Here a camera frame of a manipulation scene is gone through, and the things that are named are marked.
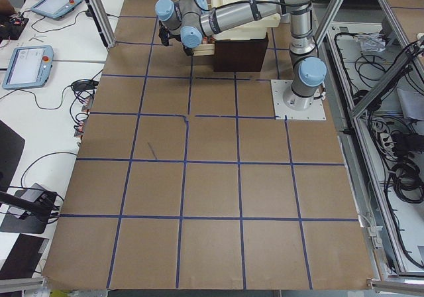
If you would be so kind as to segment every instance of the white tabletop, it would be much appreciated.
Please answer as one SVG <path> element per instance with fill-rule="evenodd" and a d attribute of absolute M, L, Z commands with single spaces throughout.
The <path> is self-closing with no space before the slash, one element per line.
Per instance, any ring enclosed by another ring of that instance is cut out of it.
<path fill-rule="evenodd" d="M 26 0 L 22 11 L 29 9 L 39 0 Z M 102 0 L 103 6 L 107 13 L 119 16 L 124 0 Z M 49 29 L 59 29 L 75 21 L 76 15 L 80 11 L 87 9 L 85 2 L 79 4 L 74 11 L 68 13 L 63 19 L 58 21 L 45 18 L 35 24 L 35 28 L 40 31 Z M 81 13 L 78 15 L 75 25 L 67 27 L 63 30 L 50 31 L 46 33 L 38 33 L 31 24 L 41 19 L 42 16 L 32 12 L 26 12 L 25 17 L 29 18 L 28 25 L 25 27 L 19 40 L 12 40 L 5 47 L 0 48 L 0 68 L 6 68 L 9 63 L 12 51 L 18 46 L 36 46 L 50 45 L 54 49 L 54 60 L 73 61 L 73 62 L 104 62 L 107 57 L 107 50 L 104 47 L 94 20 Z M 109 17 L 112 29 L 115 30 L 118 19 Z"/>
<path fill-rule="evenodd" d="M 73 81 L 82 78 L 92 78 L 103 68 L 103 64 L 79 62 L 54 62 L 50 79 L 43 88 L 29 89 L 37 96 L 42 107 L 56 107 L 61 100 L 62 90 Z M 5 73 L 0 73 L 3 81 Z M 0 89 L 0 97 L 9 93 Z M 77 142 L 74 138 L 74 122 L 71 119 L 69 108 L 74 100 L 70 88 L 65 91 L 64 102 L 61 108 L 53 111 L 38 109 L 34 97 L 25 92 L 16 91 L 0 100 L 0 119 L 10 128 L 25 139 L 25 147 L 19 166 L 13 177 L 11 185 L 19 186 L 20 179 L 25 169 L 38 157 L 51 152 L 69 151 L 78 152 Z M 76 102 L 72 109 L 73 115 L 81 111 L 81 104 Z M 75 156 L 70 154 L 56 154 L 37 162 L 26 174 L 25 186 L 38 183 L 49 191 L 58 192 L 62 197 L 66 194 Z M 7 206 L 0 207 L 0 212 L 6 212 Z M 4 215 L 0 214 L 0 223 Z M 44 238 L 53 238 L 56 224 L 47 225 L 46 231 L 40 235 Z M 0 267 L 1 260 L 7 258 L 19 234 L 0 233 Z"/>

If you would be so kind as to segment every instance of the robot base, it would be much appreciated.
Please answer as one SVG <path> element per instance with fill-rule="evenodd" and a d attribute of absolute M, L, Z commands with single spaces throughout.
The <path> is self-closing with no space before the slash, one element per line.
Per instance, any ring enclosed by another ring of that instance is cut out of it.
<path fill-rule="evenodd" d="M 309 108 L 302 111 L 294 110 L 286 105 L 283 100 L 283 94 L 287 88 L 291 86 L 293 81 L 291 80 L 272 80 L 272 98 L 274 100 L 274 111 L 276 114 L 276 119 L 289 119 L 289 120 L 314 120 L 314 121 L 324 121 L 327 118 L 325 117 L 323 102 L 320 99 L 312 100 L 312 104 Z M 309 99 L 304 99 L 296 103 L 297 106 L 300 105 L 309 105 Z"/>

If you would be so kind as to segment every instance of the tablet device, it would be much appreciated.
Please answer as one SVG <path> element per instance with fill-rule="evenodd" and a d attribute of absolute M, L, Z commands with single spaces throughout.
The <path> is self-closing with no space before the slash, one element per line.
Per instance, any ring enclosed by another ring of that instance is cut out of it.
<path fill-rule="evenodd" d="M 42 87 L 50 75 L 53 56 L 53 48 L 49 45 L 16 47 L 3 80 L 3 88 Z"/>
<path fill-rule="evenodd" d="M 41 0 L 31 7 L 31 11 L 58 20 L 81 2 L 82 0 Z"/>

